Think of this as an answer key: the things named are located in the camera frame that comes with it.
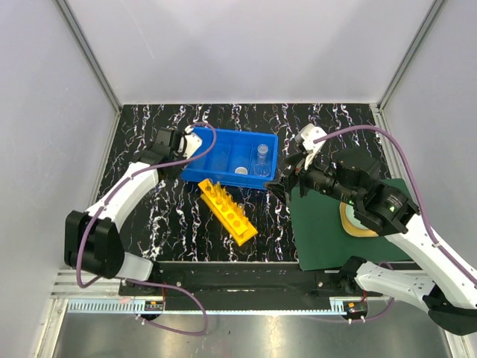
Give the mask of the yellow test tube rack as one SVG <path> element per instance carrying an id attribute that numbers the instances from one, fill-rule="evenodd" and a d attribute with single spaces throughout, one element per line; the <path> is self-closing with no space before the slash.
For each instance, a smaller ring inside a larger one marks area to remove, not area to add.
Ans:
<path id="1" fill-rule="evenodd" d="M 230 196 L 229 209 L 228 211 L 223 212 L 221 210 L 221 205 L 217 205 L 215 202 L 215 195 L 211 197 L 204 192 L 205 180 L 209 179 L 204 179 L 198 184 L 201 190 L 200 197 L 213 212 L 219 222 L 222 223 L 228 233 L 234 238 L 238 246 L 242 246 L 244 243 L 252 239 L 258 233 L 258 230 L 252 225 L 245 213 L 240 211 L 238 203 L 233 200 L 231 194 L 229 194 L 228 191 L 221 186 L 222 194 L 227 192 Z"/>

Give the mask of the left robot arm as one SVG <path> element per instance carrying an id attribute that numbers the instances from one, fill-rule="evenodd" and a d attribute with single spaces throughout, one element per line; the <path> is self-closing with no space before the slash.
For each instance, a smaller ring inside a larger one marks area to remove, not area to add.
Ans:
<path id="1" fill-rule="evenodd" d="M 138 152 L 120 180 L 85 211 L 66 217 L 64 261 L 76 270 L 76 280 L 86 288 L 99 278 L 130 278 L 144 295 L 155 294 L 161 277 L 151 261 L 125 252 L 121 227 L 142 198 L 161 180 L 176 178 L 182 164 L 202 144 L 192 133 L 158 131 L 156 139 Z"/>

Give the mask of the white round cap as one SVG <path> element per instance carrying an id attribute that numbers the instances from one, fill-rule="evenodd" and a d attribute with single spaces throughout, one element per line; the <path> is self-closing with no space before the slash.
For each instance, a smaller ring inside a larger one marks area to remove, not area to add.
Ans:
<path id="1" fill-rule="evenodd" d="M 247 168 L 243 167 L 243 166 L 239 166 L 235 169 L 235 173 L 236 174 L 239 174 L 239 175 L 247 175 L 248 174 L 248 170 Z"/>

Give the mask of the clear round flask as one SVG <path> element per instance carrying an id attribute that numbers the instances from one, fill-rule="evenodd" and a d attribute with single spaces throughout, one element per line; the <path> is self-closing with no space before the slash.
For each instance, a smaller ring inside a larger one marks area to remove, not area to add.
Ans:
<path id="1" fill-rule="evenodd" d="M 267 163 L 256 163 L 253 172 L 256 176 L 268 177 L 271 174 L 271 167 Z"/>

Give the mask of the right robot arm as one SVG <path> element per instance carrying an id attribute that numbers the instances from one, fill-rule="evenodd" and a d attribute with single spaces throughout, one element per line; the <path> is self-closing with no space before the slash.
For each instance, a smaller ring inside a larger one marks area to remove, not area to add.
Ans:
<path id="1" fill-rule="evenodd" d="M 413 305 L 458 336 L 476 332 L 476 270 L 443 240 L 432 239 L 421 210 L 401 189 L 380 180 L 380 163 L 359 148 L 340 151 L 325 169 L 302 152 L 286 157 L 284 172 L 265 188 L 287 204 L 292 189 L 309 190 L 350 205 L 365 228 L 403 250 L 426 273 L 411 277 L 352 256 L 335 282 L 345 295 L 377 292 Z"/>

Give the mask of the small clear vial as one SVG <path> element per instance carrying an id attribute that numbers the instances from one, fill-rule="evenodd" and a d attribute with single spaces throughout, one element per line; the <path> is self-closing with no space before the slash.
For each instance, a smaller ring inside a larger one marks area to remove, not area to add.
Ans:
<path id="1" fill-rule="evenodd" d="M 263 165 L 268 161 L 269 148 L 266 144 L 262 143 L 257 147 L 257 160 L 256 163 Z"/>

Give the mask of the blue plastic compartment bin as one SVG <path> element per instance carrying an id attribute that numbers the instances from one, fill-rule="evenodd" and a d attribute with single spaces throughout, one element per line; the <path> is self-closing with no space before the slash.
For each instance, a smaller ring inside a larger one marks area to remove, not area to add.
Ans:
<path id="1" fill-rule="evenodd" d="M 181 179 L 201 182 L 210 179 L 226 186 L 248 189 L 264 189 L 264 184 L 274 179 L 277 170 L 279 138 L 275 134 L 249 131 L 217 129 L 216 135 L 208 128 L 195 128 L 194 132 L 203 140 L 197 150 L 203 153 L 216 139 L 213 149 L 204 157 L 192 161 L 182 172 Z M 267 164 L 271 167 L 268 177 L 256 176 L 253 167 L 257 160 L 257 147 L 266 144 L 269 148 Z M 247 175 L 235 173 L 239 166 L 247 168 Z"/>

